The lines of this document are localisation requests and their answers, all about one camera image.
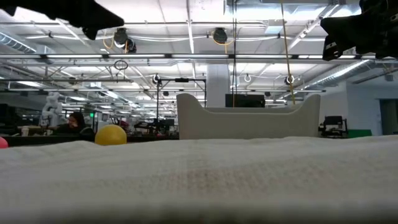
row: white robot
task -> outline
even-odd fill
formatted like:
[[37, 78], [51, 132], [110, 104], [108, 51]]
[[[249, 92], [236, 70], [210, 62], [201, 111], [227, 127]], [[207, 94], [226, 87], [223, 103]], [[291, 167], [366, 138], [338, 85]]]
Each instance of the white robot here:
[[58, 102], [60, 94], [50, 92], [46, 97], [47, 103], [42, 110], [40, 125], [45, 127], [56, 127], [59, 124], [59, 117], [62, 114], [62, 103]]

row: hanging cable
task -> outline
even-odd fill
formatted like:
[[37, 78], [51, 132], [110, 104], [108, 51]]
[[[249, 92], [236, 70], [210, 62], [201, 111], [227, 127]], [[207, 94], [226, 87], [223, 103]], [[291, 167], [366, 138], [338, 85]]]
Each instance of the hanging cable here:
[[126, 54], [127, 53], [127, 47], [128, 47], [128, 43], [127, 43], [127, 40], [126, 40], [126, 43], [124, 44], [125, 45], [125, 48], [124, 48], [124, 53]]
[[102, 40], [102, 43], [104, 44], [104, 46], [107, 49], [112, 49], [113, 48], [113, 42], [114, 42], [114, 34], [112, 35], [112, 44], [111, 44], [111, 46], [106, 45], [105, 39]]
[[295, 101], [294, 92], [293, 92], [293, 78], [292, 78], [292, 74], [290, 72], [289, 52], [287, 49], [284, 0], [280, 0], [280, 8], [282, 9], [282, 24], [283, 24], [283, 28], [284, 28], [285, 53], [286, 53], [286, 61], [287, 61], [287, 74], [288, 74], [288, 79], [289, 79], [289, 88], [290, 88], [290, 94], [292, 95], [293, 105], [295, 105], [296, 101]]
[[233, 43], [234, 43], [234, 55], [235, 55], [235, 57], [234, 57], [234, 63], [233, 63], [233, 74], [232, 74], [232, 107], [234, 108], [235, 107], [235, 95], [238, 93], [238, 81], [237, 81], [237, 79], [238, 79], [238, 76], [237, 76], [237, 73], [236, 73], [236, 31], [237, 31], [237, 23], [238, 23], [238, 21], [237, 21], [237, 19], [236, 19], [236, 7], [237, 7], [237, 4], [236, 4], [236, 1], [233, 1], [233, 3], [232, 3], [232, 19], [233, 19], [233, 25], [232, 25], [232, 31], [233, 31]]

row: pillar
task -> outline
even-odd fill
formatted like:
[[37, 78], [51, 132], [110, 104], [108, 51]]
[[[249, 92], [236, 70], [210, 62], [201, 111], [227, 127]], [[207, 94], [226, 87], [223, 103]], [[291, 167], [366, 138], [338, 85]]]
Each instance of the pillar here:
[[231, 93], [228, 64], [207, 66], [207, 107], [225, 107], [225, 94]]

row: white container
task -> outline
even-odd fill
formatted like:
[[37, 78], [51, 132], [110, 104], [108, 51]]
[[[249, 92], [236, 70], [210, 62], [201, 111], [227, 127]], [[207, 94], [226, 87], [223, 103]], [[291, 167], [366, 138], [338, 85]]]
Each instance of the white container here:
[[26, 137], [29, 135], [29, 127], [28, 126], [23, 126], [21, 129], [22, 137]]

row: white towel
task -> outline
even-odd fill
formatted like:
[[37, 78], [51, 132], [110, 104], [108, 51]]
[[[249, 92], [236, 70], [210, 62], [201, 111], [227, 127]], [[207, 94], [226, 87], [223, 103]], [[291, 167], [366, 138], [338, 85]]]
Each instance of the white towel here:
[[0, 150], [0, 223], [339, 223], [397, 217], [397, 192], [396, 136]]

